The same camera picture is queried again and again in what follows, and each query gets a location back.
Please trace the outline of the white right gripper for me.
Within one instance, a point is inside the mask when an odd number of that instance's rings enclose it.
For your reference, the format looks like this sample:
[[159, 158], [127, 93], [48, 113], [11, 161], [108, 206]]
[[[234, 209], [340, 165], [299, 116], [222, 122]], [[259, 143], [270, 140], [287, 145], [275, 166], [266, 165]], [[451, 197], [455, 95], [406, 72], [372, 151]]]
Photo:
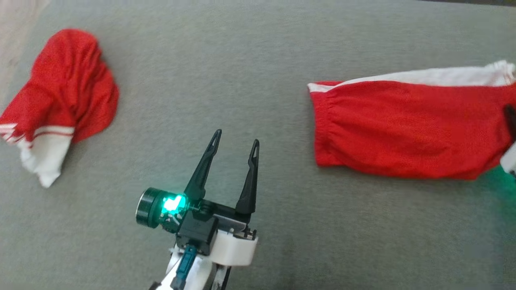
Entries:
[[500, 165], [503, 171], [511, 176], [516, 175], [516, 109], [507, 104], [504, 107], [504, 116], [506, 119], [508, 132], [510, 134], [513, 144], [501, 156]]

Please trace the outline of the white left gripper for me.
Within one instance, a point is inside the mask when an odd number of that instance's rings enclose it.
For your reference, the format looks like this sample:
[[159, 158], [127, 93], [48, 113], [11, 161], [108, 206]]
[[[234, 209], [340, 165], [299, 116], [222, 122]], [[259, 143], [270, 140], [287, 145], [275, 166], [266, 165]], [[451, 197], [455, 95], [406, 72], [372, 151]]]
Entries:
[[203, 199], [212, 160], [217, 153], [222, 130], [216, 130], [184, 193], [146, 189], [139, 198], [136, 222], [175, 236], [171, 257], [184, 253], [193, 244], [197, 255], [225, 266], [248, 266], [256, 251], [258, 237], [250, 229], [256, 211], [259, 140], [255, 139], [248, 158], [248, 172], [235, 209]]

